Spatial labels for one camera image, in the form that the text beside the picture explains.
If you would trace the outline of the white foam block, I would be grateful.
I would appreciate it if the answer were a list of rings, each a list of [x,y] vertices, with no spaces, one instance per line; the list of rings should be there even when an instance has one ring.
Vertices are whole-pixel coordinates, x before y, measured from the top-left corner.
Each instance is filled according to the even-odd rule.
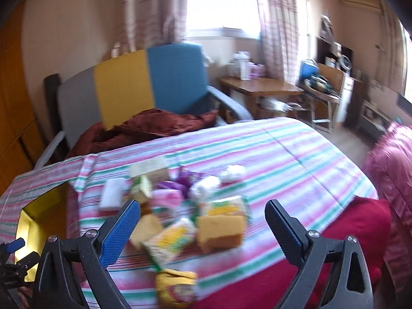
[[[118,211],[123,205],[125,178],[108,179],[103,186],[101,199],[98,204],[99,211]]]

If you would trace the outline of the yellow green snack packet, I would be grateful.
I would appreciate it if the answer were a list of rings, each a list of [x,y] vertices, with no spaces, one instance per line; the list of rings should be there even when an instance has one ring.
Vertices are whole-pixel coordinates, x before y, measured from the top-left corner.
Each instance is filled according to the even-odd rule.
[[[197,228],[189,218],[181,218],[142,243],[154,266],[162,269],[179,257],[195,241]]]

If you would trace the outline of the small green white carton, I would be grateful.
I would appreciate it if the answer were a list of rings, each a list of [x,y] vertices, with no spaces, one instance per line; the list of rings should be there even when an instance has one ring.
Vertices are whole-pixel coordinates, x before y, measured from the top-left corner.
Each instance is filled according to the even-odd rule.
[[[134,176],[131,184],[131,196],[140,204],[151,199],[152,185],[146,175]]]

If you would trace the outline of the pink soap packet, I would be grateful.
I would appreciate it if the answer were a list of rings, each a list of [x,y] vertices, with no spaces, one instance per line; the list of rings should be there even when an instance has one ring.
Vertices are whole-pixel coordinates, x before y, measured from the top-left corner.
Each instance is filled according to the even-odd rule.
[[[151,192],[150,203],[153,207],[176,208],[184,201],[181,191],[174,189],[157,189]]]

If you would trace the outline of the yellow red snack bag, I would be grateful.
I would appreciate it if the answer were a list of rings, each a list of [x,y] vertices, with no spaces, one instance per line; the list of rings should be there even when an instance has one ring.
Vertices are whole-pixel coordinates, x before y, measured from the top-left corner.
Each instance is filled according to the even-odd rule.
[[[198,275],[164,269],[157,274],[155,290],[161,308],[189,308],[197,298]]]

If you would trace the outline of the large beige carton box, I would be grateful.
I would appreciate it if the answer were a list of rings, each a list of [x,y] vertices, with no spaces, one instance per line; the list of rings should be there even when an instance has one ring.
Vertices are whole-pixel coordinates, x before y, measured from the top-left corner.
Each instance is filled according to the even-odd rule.
[[[155,156],[135,162],[130,166],[129,173],[131,179],[145,175],[152,184],[170,179],[165,156]]]

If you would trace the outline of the purple foil wrapper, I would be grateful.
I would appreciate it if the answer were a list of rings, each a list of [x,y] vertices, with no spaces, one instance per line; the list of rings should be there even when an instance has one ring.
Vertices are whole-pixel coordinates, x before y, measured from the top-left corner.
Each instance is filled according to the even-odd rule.
[[[175,179],[160,181],[156,184],[156,189],[169,189],[180,191],[184,199],[188,199],[189,188],[200,181],[205,176],[202,172],[191,171],[185,167],[180,167]]]

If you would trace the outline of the white plastic packet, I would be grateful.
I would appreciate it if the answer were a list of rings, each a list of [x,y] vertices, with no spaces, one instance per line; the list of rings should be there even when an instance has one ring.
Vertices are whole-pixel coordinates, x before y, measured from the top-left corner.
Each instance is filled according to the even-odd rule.
[[[221,180],[217,176],[206,176],[196,181],[188,191],[188,197],[194,202],[203,202],[208,200],[214,192],[220,187]]]

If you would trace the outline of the gold cardboard box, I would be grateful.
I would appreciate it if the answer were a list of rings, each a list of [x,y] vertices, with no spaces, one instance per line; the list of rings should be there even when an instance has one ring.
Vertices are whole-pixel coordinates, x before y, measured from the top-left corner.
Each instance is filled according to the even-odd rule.
[[[15,252],[15,262],[31,252],[41,255],[50,235],[66,238],[68,187],[68,182],[62,183],[21,210],[15,237],[23,238],[25,246]]]

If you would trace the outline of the small white wrapped packet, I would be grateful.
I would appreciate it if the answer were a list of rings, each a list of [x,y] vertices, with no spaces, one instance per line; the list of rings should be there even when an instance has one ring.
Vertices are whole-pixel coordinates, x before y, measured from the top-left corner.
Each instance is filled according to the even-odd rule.
[[[222,183],[234,183],[241,181],[246,175],[246,168],[242,165],[228,165],[225,170],[219,173]]]

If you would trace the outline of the dark red quilted blanket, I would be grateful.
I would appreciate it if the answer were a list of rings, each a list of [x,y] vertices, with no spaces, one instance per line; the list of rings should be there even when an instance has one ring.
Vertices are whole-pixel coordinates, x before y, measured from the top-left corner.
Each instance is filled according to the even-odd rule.
[[[77,140],[67,157],[112,151],[122,147],[168,138],[215,126],[218,112],[201,115],[174,114],[163,109],[144,110],[111,129],[102,122],[93,124]]]

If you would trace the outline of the wooden wardrobe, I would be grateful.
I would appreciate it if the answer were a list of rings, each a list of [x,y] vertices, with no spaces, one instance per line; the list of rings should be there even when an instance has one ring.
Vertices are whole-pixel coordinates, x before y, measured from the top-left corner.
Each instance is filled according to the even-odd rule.
[[[1,192],[16,176],[34,169],[45,150],[27,90],[22,60],[25,0],[1,26]]]

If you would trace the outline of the wooden desk with clutter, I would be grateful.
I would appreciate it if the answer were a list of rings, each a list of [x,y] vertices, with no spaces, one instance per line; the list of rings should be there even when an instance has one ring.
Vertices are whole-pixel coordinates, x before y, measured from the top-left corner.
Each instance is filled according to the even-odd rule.
[[[318,65],[318,73],[297,85],[309,103],[312,127],[331,133],[336,124],[345,120],[355,80],[340,69]]]

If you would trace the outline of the white product box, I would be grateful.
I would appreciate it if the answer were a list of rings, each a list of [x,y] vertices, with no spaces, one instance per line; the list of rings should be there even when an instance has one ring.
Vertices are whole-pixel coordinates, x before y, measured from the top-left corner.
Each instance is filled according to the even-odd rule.
[[[233,54],[233,76],[242,81],[250,80],[250,54],[246,51],[239,51]]]

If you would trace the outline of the pink checked curtain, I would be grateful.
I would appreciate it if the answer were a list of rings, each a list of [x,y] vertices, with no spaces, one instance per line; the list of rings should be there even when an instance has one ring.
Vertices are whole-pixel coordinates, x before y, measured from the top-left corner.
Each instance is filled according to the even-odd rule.
[[[297,78],[296,0],[257,0],[261,45],[269,77],[293,84]]]

